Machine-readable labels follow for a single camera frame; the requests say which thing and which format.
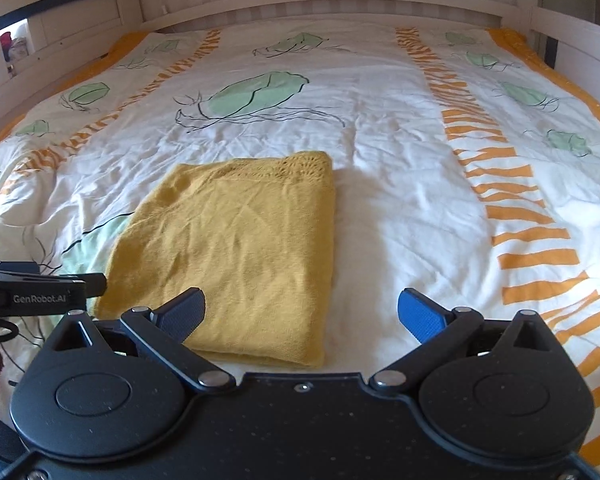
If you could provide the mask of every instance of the blue gripper pad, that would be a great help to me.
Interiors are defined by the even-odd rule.
[[[448,310],[412,288],[406,288],[398,297],[398,319],[421,343],[446,328],[449,314]]]

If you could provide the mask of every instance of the yellow fabric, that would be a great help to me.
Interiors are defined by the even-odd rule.
[[[493,41],[500,48],[512,53],[518,59],[523,61],[531,70],[543,75],[553,84],[582,101],[589,107],[593,116],[600,121],[600,103],[588,92],[585,92],[578,85],[569,81],[565,76],[545,64],[538,54],[528,47],[526,39],[522,34],[510,28],[490,28],[488,31],[493,38]]]
[[[132,216],[94,314],[156,308],[198,286],[202,355],[320,366],[333,273],[335,190],[323,152],[179,164]]]

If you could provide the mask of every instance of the wooden bed frame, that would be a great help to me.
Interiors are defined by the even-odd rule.
[[[105,54],[113,42],[126,32],[139,29],[162,30],[231,10],[309,1],[314,0],[215,0],[144,21],[139,0],[116,0],[118,18],[36,50],[32,56],[16,64],[16,75],[13,78],[7,72],[0,50],[0,124],[14,116],[14,111],[22,108],[23,102],[35,104],[35,101],[48,96],[49,93],[44,94],[45,89],[90,60]],[[597,25],[543,9],[538,6],[538,0],[517,0],[515,6],[493,0],[393,1],[433,4],[495,16],[502,27],[513,28],[525,34],[532,46],[535,46],[538,34],[555,38],[559,42],[556,70],[600,101],[600,27]],[[17,5],[16,1],[0,0],[1,10],[16,8]],[[334,17],[403,27],[475,27],[464,22],[392,14],[312,15],[312,18]],[[35,25],[35,20],[31,20],[30,27],[35,29]]]

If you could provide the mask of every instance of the wall panel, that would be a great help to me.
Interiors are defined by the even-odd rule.
[[[116,0],[79,0],[40,13],[47,44],[119,16]]]

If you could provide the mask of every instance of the black line drawing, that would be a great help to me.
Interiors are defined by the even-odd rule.
[[[206,100],[202,99],[201,94],[195,98],[174,98],[178,104],[187,107],[177,111],[175,121],[189,132],[221,122],[249,124],[292,119],[336,121],[344,127],[345,123],[341,118],[316,108],[282,106],[300,93],[308,82],[307,78],[299,74],[267,72],[233,83]]]
[[[298,54],[301,52],[309,52],[314,48],[321,50],[333,50],[335,52],[351,52],[348,48],[341,45],[322,46],[329,38],[321,38],[315,34],[301,32],[292,38],[287,38],[277,42],[276,44],[266,46],[264,48],[256,48],[253,51],[254,56],[277,57],[283,54]]]

